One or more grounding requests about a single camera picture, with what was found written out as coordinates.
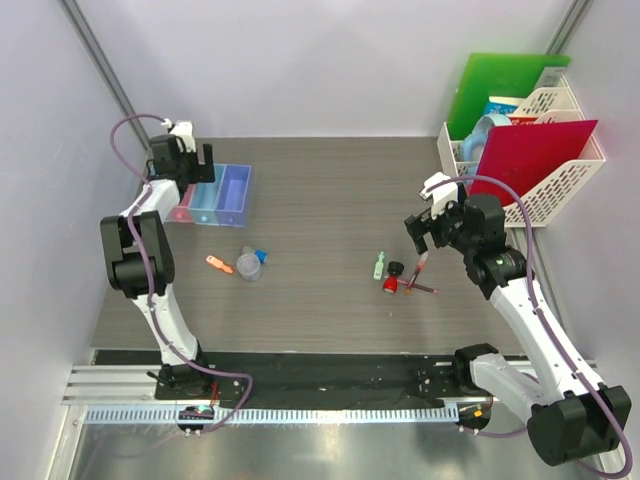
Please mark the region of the blue drawer box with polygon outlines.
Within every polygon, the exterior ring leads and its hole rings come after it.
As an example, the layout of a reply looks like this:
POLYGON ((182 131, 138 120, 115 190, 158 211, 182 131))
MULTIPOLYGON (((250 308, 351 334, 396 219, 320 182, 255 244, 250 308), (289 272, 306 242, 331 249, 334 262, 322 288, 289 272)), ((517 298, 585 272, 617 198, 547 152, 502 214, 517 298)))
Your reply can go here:
POLYGON ((225 170, 226 164, 215 164, 215 181, 212 183, 201 182, 195 186, 189 211, 196 224, 209 226, 217 226, 220 224, 216 207, 225 170))

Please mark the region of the red ink bottle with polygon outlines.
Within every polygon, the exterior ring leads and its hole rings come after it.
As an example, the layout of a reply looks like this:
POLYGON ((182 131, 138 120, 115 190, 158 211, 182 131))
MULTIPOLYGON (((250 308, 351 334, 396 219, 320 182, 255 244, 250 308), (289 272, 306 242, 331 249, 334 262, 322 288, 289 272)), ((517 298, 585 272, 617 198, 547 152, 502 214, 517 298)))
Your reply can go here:
POLYGON ((390 261, 387 266, 387 276, 383 283, 386 293, 395 294, 398 289, 399 277, 404 271, 404 264, 399 261, 390 261))

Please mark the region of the purple drawer box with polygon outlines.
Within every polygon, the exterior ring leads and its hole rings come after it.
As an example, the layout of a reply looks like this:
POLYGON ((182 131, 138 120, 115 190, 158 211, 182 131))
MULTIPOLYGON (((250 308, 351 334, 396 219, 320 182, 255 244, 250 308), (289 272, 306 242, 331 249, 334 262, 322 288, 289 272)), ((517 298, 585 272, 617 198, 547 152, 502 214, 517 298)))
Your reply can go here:
POLYGON ((243 228, 247 225, 252 194, 252 168, 227 164, 215 208, 220 225, 243 228))

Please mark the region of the pink drawer box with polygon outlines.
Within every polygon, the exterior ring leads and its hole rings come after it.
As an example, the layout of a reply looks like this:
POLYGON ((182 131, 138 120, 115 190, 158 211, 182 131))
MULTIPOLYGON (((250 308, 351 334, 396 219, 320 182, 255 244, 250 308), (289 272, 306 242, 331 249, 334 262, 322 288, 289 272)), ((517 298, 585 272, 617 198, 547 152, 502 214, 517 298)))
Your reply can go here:
POLYGON ((195 185, 190 185, 185 191, 184 197, 180 201, 180 203, 175 206, 168 217, 168 221, 174 223, 188 223, 191 224, 194 222, 193 217, 190 213, 190 204, 194 194, 195 185))

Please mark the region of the clear paper clip jar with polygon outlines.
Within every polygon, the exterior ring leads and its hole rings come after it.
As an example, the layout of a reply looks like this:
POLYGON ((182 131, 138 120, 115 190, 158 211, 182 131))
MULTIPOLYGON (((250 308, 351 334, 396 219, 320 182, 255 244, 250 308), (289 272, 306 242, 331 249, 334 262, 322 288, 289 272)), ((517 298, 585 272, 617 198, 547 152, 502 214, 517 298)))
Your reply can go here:
POLYGON ((238 257, 236 270, 243 280, 254 282, 262 275, 262 264, 254 253, 245 253, 238 257))

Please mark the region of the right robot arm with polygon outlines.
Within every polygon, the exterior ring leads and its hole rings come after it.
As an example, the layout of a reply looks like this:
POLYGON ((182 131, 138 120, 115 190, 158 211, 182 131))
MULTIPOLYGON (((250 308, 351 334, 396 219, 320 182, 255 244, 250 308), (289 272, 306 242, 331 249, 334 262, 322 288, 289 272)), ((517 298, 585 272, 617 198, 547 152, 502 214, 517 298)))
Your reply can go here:
POLYGON ((608 386, 572 345, 543 299, 527 258, 507 243, 505 213, 491 195, 452 190, 422 194, 427 209, 404 224, 420 254, 425 238, 463 257, 468 278, 515 333, 536 376, 512 367, 489 344, 454 354, 451 380, 457 391, 497 397, 526 427, 538 456, 548 465, 581 461, 621 449, 625 464, 609 479, 626 477, 633 465, 624 435, 631 399, 608 386))

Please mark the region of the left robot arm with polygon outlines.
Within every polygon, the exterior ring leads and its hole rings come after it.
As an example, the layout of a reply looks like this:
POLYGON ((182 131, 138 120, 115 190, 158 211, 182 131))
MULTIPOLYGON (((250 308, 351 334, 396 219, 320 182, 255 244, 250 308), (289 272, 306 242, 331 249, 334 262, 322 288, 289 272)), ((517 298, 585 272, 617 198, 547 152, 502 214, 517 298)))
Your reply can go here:
POLYGON ((100 222, 107 278, 144 315, 161 352, 157 383, 193 399, 213 385, 202 348, 186 326, 173 282, 174 257, 164 229, 171 210, 199 179, 195 148, 172 133, 150 142, 149 174, 132 204, 100 222))

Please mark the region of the dark red pen refill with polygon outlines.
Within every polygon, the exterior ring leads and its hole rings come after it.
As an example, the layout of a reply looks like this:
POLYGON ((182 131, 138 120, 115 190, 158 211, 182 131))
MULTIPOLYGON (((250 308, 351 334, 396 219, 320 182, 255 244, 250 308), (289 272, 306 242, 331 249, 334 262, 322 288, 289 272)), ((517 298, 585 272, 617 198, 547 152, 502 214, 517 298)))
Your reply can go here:
POLYGON ((427 286, 424 286, 424 285, 421 285, 421 284, 418 284, 418 283, 414 283, 414 284, 410 285, 409 281, 406 281, 406 280, 403 280, 403 279, 400 279, 400 278, 398 278, 397 281, 398 281, 398 283, 400 285, 404 286, 406 289, 409 289, 409 290, 419 290, 419 291, 424 291, 424 292, 427 292, 427 293, 430 293, 430 294, 434 294, 434 295, 437 295, 439 293, 438 289, 427 287, 427 286))

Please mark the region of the green correction tape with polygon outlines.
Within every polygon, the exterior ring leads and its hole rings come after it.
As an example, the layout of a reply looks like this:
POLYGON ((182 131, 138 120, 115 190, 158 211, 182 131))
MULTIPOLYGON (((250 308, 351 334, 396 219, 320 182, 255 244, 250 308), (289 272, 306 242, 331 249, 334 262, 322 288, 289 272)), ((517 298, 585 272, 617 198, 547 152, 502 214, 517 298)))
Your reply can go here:
POLYGON ((385 260, 386 253, 384 251, 380 251, 377 255, 377 260, 375 262, 373 271, 373 279, 376 281, 380 281, 382 279, 385 268, 385 260))

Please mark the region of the blue tape roll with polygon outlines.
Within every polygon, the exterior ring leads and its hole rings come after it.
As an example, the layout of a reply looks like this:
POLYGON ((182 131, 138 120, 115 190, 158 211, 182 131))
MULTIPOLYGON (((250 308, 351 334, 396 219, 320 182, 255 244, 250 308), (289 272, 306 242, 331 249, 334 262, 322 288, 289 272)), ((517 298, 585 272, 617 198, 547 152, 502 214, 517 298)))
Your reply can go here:
POLYGON ((495 127, 510 126, 511 120, 507 115, 490 113, 483 115, 473 127, 471 133, 462 141, 459 147, 460 158, 463 162, 479 162, 491 130, 495 127))

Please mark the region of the orange utility knife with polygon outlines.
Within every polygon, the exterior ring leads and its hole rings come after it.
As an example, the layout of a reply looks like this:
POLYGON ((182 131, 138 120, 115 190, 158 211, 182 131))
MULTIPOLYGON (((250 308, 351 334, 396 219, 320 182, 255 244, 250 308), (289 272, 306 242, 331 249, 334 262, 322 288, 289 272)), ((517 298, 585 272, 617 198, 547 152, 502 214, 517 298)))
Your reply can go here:
POLYGON ((234 273, 234 269, 230 265, 228 265, 227 263, 222 261, 220 258, 215 257, 213 255, 207 256, 206 262, 208 265, 226 274, 232 275, 234 273))

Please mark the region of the magenta folder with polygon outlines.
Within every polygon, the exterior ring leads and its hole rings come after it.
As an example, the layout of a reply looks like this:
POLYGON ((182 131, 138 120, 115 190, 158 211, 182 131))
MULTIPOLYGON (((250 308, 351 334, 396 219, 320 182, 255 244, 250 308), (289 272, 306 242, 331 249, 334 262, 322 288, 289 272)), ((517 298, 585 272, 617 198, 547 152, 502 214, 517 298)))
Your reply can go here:
POLYGON ((578 159, 597 124, 581 120, 495 127, 476 174, 497 179, 522 196, 561 165, 578 159))

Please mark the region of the red white book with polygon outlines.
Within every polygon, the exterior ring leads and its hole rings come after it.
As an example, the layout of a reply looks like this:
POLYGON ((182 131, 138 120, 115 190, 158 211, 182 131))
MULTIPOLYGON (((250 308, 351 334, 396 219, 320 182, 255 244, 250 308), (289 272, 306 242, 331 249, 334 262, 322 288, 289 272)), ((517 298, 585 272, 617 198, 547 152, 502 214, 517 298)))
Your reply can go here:
POLYGON ((531 116, 509 116, 512 125, 529 125, 534 124, 538 118, 531 116))

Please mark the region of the blue white book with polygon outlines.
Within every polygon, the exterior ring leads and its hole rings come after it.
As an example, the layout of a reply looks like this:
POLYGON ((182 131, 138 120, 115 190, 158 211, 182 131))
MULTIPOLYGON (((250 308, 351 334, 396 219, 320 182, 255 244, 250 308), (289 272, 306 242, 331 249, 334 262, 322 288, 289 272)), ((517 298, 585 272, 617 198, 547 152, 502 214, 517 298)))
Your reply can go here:
POLYGON ((521 97, 489 96, 483 109, 484 115, 501 114, 510 115, 525 101, 521 97))

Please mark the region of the green folder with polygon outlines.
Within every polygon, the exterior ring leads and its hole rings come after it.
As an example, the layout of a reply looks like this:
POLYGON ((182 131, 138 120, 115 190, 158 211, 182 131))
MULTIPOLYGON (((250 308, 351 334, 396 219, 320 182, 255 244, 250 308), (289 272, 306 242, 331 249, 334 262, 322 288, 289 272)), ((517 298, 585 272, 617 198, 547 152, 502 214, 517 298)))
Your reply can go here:
POLYGON ((526 98, 546 67, 567 67, 567 55, 472 53, 447 119, 451 140, 464 139, 483 115, 490 96, 526 98))

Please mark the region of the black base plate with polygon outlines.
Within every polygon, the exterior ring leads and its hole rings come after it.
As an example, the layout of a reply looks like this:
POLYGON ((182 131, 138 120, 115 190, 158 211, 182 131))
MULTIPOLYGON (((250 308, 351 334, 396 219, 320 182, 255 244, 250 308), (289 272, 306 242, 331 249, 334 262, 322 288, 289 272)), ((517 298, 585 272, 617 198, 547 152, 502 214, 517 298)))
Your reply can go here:
POLYGON ((214 399, 225 407, 247 389, 246 405, 254 409, 404 408, 487 394, 463 380, 452 355, 208 352, 205 357, 230 377, 165 367, 152 351, 100 350, 95 363, 145 366, 158 400, 214 399))

